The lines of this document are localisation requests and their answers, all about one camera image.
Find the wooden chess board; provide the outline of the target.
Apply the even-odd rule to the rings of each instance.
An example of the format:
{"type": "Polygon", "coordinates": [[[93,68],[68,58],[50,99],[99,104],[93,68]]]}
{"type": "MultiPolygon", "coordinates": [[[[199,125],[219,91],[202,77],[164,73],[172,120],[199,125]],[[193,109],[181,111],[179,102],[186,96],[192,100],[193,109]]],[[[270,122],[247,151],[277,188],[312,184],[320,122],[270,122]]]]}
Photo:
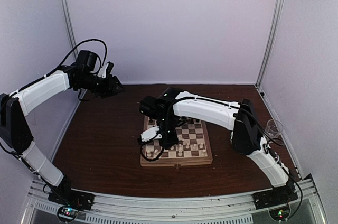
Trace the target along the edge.
{"type": "Polygon", "coordinates": [[[176,128],[177,135],[182,135],[185,141],[179,141],[175,145],[175,149],[164,150],[160,158],[156,161],[150,162],[140,157],[140,165],[142,167],[155,166],[195,166],[195,165],[209,165],[213,161],[208,130],[206,123],[200,120],[197,124],[184,124],[176,128]],[[187,150],[185,145],[189,143],[190,148],[187,150]],[[199,145],[203,143],[206,149],[206,156],[202,156],[199,145]],[[183,156],[177,156],[177,148],[179,144],[183,146],[183,156]],[[192,150],[192,145],[197,144],[198,148],[192,150]]]}

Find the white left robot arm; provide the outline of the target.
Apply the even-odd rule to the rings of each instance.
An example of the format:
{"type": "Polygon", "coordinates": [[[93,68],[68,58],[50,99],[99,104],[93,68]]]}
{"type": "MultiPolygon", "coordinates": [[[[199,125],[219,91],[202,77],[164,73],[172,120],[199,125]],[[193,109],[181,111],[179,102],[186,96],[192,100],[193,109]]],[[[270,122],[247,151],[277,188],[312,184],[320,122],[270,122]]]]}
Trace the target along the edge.
{"type": "Polygon", "coordinates": [[[70,89],[85,89],[95,96],[107,98],[124,91],[116,76],[90,72],[57,70],[35,83],[10,94],[1,94],[1,139],[9,154],[28,166],[49,185],[65,205],[76,200],[67,176],[55,167],[35,142],[28,118],[53,97],[70,89]]]}

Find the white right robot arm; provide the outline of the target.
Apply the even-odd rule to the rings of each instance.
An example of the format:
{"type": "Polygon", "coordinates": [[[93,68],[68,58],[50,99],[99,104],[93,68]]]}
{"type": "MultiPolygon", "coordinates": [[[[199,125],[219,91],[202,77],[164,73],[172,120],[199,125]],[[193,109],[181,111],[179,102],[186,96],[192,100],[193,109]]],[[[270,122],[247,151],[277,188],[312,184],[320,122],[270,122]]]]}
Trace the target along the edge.
{"type": "Polygon", "coordinates": [[[233,150],[249,157],[268,177],[274,203],[283,203],[295,193],[294,178],[269,146],[272,140],[259,125],[250,101],[220,101],[167,88],[155,100],[155,118],[162,136],[161,146],[165,149],[178,141],[175,129],[180,117],[203,120],[231,131],[233,150]]]}

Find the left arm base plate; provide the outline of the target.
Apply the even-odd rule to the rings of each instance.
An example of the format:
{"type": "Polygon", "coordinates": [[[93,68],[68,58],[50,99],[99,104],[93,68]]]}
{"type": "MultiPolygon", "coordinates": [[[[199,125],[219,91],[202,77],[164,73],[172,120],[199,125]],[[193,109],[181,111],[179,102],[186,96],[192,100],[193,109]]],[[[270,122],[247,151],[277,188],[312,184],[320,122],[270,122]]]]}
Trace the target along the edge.
{"type": "Polygon", "coordinates": [[[77,210],[91,210],[95,195],[87,192],[72,190],[67,199],[61,199],[54,192],[48,196],[48,200],[57,204],[71,206],[77,210]]]}

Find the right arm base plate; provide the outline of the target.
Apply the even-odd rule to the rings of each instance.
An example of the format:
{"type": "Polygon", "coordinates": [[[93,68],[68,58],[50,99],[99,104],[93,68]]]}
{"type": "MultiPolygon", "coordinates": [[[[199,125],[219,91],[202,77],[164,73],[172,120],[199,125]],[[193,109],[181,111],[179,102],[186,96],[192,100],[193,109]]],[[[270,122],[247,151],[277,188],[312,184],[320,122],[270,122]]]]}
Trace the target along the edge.
{"type": "Polygon", "coordinates": [[[278,191],[277,189],[256,192],[252,197],[257,210],[287,204],[298,199],[296,192],[288,194],[286,191],[278,191]]]}

